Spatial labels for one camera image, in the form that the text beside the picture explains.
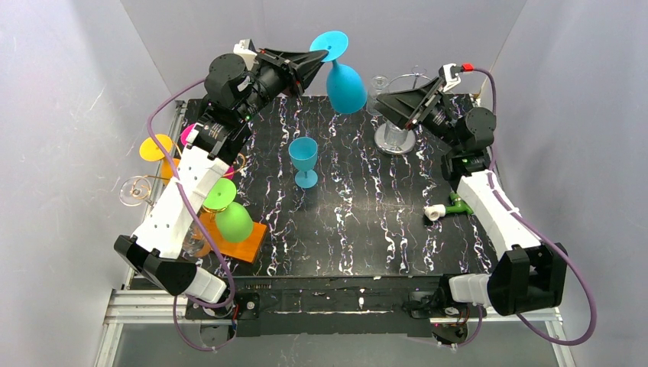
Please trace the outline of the orange wine glass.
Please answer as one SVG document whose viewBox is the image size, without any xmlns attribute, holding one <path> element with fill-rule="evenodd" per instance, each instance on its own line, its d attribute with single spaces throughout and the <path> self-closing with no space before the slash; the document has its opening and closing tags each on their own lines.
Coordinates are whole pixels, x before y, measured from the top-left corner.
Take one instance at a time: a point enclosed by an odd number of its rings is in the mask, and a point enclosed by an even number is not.
<svg viewBox="0 0 648 367">
<path fill-rule="evenodd" d="M 173 142 L 171 137 L 168 135 L 156 134 L 155 137 L 168 154 L 170 154 L 174 148 L 178 148 L 177 143 Z M 173 176 L 172 168 L 166 160 L 162 150 L 154 143 L 154 140 L 151 137 L 146 138 L 141 143 L 139 155 L 144 161 L 160 162 L 161 166 L 158 177 L 166 184 L 169 182 L 170 178 Z"/>
</svg>

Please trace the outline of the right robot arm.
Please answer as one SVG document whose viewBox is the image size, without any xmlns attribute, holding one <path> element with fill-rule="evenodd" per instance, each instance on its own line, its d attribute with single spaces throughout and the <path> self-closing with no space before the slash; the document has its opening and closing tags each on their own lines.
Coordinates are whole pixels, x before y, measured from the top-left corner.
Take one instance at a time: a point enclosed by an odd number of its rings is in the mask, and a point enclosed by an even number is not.
<svg viewBox="0 0 648 367">
<path fill-rule="evenodd" d="M 450 213 L 474 215 L 498 256 L 489 274 L 447 274 L 420 308 L 475 304 L 500 315 L 557 307 L 562 303 L 567 264 L 564 248 L 550 245 L 520 222 L 492 170 L 488 149 L 494 143 L 494 109 L 459 102 L 451 89 L 474 67 L 450 63 L 417 88 L 382 93 L 377 110 L 400 130 L 422 126 L 449 146 L 442 157 L 443 177 L 451 184 L 452 205 L 428 206 L 431 222 Z"/>
</svg>

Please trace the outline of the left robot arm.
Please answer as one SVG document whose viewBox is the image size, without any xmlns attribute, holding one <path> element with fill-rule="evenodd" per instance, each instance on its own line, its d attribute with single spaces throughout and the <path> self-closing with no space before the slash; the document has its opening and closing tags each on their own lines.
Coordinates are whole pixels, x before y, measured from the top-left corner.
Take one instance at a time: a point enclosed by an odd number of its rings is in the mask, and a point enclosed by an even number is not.
<svg viewBox="0 0 648 367">
<path fill-rule="evenodd" d="M 325 48 L 302 53 L 255 49 L 243 40 L 210 63 L 200 80 L 206 103 L 180 161 L 171 165 L 168 185 L 142 224 L 115 240 L 115 251 L 136 272 L 168 294 L 183 294 L 204 307 L 233 301 L 233 277 L 220 279 L 183 260 L 183 239 L 191 225 L 206 231 L 198 212 L 250 138 L 249 122 L 275 97 L 304 94 L 328 54 Z"/>
</svg>

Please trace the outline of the pink wine glass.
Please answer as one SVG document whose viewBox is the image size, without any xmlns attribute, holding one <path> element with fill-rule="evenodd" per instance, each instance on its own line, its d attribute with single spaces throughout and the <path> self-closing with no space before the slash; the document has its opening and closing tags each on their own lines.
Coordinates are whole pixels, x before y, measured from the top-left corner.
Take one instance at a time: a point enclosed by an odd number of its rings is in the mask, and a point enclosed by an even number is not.
<svg viewBox="0 0 648 367">
<path fill-rule="evenodd" d="M 186 147 L 188 144 L 188 137 L 190 136 L 191 132 L 195 128 L 196 123 L 188 125 L 180 134 L 180 143 L 182 146 Z M 224 178 L 232 179 L 235 174 L 235 169 L 233 166 L 230 166 L 229 169 L 226 171 Z"/>
</svg>

